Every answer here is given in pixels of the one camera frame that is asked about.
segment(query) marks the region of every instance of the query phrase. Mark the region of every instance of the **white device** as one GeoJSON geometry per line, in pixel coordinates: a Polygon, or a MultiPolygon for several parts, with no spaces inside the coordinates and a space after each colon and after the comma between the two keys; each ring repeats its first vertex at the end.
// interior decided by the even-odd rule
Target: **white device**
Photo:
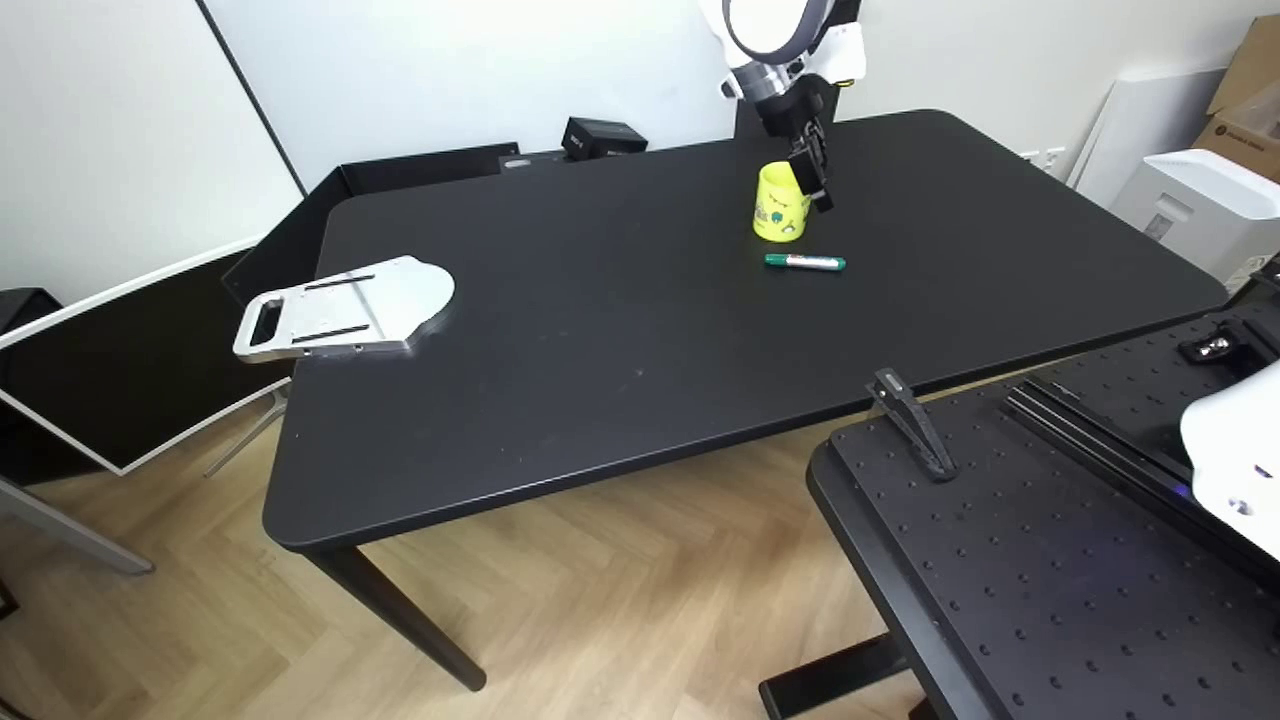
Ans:
{"type": "Polygon", "coordinates": [[[1280,365],[1184,410],[1197,503],[1280,559],[1280,365]]]}
{"type": "Polygon", "coordinates": [[[1111,213],[1229,293],[1280,253],[1280,185],[1203,149],[1147,155],[1111,213]]]}
{"type": "Polygon", "coordinates": [[[728,65],[723,98],[775,100],[800,75],[852,83],[869,75],[863,27],[847,0],[699,0],[728,65]]]}
{"type": "Polygon", "coordinates": [[[409,344],[448,307],[451,293],[455,285],[442,264],[413,257],[365,264],[257,298],[241,317],[231,351],[263,365],[321,349],[409,344]]]}

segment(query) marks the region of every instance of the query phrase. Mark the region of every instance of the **perforated black surface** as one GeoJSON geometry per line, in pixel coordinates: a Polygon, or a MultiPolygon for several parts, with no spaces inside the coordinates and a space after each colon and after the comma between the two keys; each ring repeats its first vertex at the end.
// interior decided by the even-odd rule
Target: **perforated black surface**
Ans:
{"type": "MultiPolygon", "coordinates": [[[[1280,334],[1278,301],[1234,317],[1280,334]]],[[[1169,450],[1182,410],[1229,382],[1172,351],[1207,334],[1184,326],[1048,377],[1169,450]]],[[[1046,446],[1006,395],[927,410],[960,461],[952,486],[932,486],[884,419],[837,432],[837,465],[811,472],[873,597],[918,641],[926,684],[977,690],[960,710],[992,717],[1278,717],[1280,597],[1046,446]],[[903,597],[932,626],[896,611],[903,597]]]]}

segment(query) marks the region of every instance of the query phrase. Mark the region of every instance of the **white wall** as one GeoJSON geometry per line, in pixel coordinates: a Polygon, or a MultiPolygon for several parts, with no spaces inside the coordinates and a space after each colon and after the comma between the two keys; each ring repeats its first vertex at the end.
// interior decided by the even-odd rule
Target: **white wall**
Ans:
{"type": "Polygon", "coordinates": [[[86,301],[296,204],[192,0],[0,7],[0,289],[86,301]]]}
{"type": "MultiPolygon", "coordinates": [[[[557,149],[567,114],[657,145],[732,134],[696,0],[210,0],[304,185],[339,160],[557,149]]],[[[863,0],[873,75],[839,116],[952,110],[1078,149],[1123,67],[1222,67],[1280,0],[863,0]]]]}
{"type": "Polygon", "coordinates": [[[863,0],[873,75],[839,116],[952,110],[1010,149],[1078,149],[1120,73],[1225,67],[1280,0],[863,0]]]}
{"type": "Polygon", "coordinates": [[[699,0],[210,0],[304,185],[343,160],[626,116],[654,145],[732,134],[699,0]]]}

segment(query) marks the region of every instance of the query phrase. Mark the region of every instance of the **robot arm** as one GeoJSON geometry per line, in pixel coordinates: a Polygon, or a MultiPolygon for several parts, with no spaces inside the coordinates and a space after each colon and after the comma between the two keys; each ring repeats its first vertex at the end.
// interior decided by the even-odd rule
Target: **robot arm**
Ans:
{"type": "Polygon", "coordinates": [[[699,0],[720,36],[728,100],[758,103],[768,135],[791,141],[791,172],[818,207],[832,207],[824,89],[863,80],[862,0],[699,0]]]}

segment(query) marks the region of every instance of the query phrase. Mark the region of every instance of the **yellow object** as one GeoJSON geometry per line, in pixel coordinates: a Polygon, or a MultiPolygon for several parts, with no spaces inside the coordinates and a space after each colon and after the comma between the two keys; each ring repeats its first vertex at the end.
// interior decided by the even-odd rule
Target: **yellow object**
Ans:
{"type": "Polygon", "coordinates": [[[791,245],[804,236],[807,197],[797,185],[790,160],[773,160],[758,181],[758,236],[768,245],[791,245]]]}

